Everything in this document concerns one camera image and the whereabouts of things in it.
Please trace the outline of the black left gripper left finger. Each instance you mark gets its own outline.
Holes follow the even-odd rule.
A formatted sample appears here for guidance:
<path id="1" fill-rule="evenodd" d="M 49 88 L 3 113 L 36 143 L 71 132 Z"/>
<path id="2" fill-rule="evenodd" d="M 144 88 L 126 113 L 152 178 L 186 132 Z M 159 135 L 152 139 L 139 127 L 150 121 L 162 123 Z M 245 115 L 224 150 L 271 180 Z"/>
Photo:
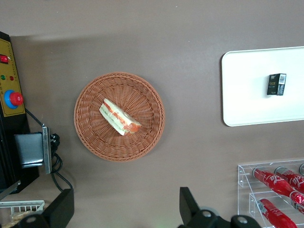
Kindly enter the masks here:
<path id="1" fill-rule="evenodd" d="M 66 228 L 75 212 L 74 190 L 63 190 L 43 211 L 50 228 Z"/>

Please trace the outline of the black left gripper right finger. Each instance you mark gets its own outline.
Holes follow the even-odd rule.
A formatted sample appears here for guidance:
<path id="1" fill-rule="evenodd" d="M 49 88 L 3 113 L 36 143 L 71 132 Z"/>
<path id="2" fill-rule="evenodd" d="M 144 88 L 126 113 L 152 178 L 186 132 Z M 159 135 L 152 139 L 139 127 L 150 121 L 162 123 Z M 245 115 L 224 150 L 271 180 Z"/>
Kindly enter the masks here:
<path id="1" fill-rule="evenodd" d="M 182 219 L 180 228 L 200 228 L 200 208 L 188 187 L 180 187 L 179 210 Z"/>

